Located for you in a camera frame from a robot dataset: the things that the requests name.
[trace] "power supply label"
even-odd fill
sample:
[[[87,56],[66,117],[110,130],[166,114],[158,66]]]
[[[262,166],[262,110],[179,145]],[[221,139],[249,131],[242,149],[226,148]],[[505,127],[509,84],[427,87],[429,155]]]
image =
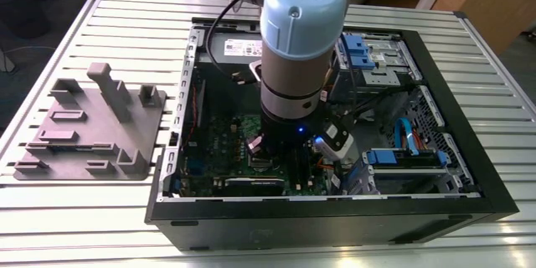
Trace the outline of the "power supply label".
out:
[[[225,41],[223,55],[226,56],[261,56],[262,41],[261,40],[234,40]]]

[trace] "red cable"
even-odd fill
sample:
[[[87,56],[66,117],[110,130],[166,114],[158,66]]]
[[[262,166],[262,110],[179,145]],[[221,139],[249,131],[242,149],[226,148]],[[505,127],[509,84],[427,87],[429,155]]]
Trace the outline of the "red cable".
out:
[[[189,141],[190,141],[190,137],[191,137],[191,134],[193,134],[193,129],[194,129],[194,124],[197,123],[197,89],[194,88],[194,85],[191,84],[191,88],[193,88],[193,96],[191,96],[191,103],[193,103],[193,124],[191,124],[191,127],[190,127],[190,133],[187,134],[187,138],[185,139],[185,142],[183,142],[183,145],[182,145],[182,148],[181,149],[183,149],[183,146],[189,143]]]
[[[423,149],[422,141],[419,140],[418,133],[417,133],[417,131],[414,129],[411,130],[411,133],[413,133],[413,137],[415,138],[417,147],[419,149]]]

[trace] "sticker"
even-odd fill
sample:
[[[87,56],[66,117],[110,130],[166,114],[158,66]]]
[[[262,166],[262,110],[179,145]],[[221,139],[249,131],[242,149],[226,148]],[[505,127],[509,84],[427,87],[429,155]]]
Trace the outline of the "sticker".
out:
[[[370,54],[370,58],[373,61],[385,61],[385,57],[382,55]]]
[[[327,92],[325,90],[322,90],[321,93],[319,93],[319,100],[322,102],[327,101]]]
[[[331,175],[331,183],[337,188],[341,186],[341,180],[334,174]]]
[[[389,43],[371,43],[371,42],[367,42],[366,46],[373,48],[373,49],[377,49],[377,50],[391,50],[393,49],[393,47],[390,46]]]
[[[261,56],[261,40],[233,40],[225,41],[223,55],[226,56]]]
[[[337,127],[333,124],[329,125],[327,130],[325,131],[326,135],[333,139],[337,134]]]

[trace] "green circuit board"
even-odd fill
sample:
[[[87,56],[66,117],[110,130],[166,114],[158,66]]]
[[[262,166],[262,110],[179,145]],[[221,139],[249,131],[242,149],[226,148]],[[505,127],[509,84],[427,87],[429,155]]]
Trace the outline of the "green circuit board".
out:
[[[195,197],[213,196],[214,183],[225,178],[277,178],[285,181],[282,194],[291,196],[325,195],[325,177],[315,171],[309,186],[295,189],[290,187],[286,168],[273,158],[269,168],[251,168],[247,162],[246,139],[255,137],[259,130],[258,115],[237,115],[234,117],[213,117],[203,138],[202,156],[185,159],[187,175],[182,177],[183,195]],[[315,168],[315,160],[310,160],[310,169]]]

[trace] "light blue joint cover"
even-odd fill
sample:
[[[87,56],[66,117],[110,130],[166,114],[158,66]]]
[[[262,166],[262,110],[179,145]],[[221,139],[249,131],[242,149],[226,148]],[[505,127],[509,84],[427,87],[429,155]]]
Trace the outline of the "light blue joint cover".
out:
[[[263,0],[259,32],[271,52],[287,60],[322,55],[342,32],[345,0]]]

